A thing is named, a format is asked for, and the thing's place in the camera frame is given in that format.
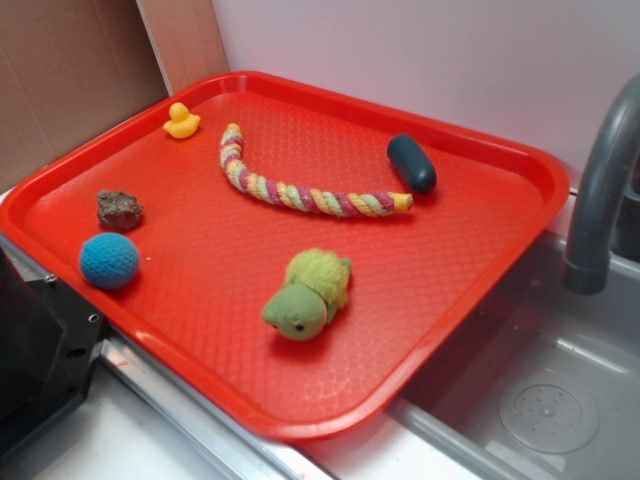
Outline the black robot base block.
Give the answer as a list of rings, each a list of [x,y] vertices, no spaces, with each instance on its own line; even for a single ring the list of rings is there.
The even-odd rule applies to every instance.
[[[59,279],[24,279],[1,254],[1,460],[78,408],[104,315]]]

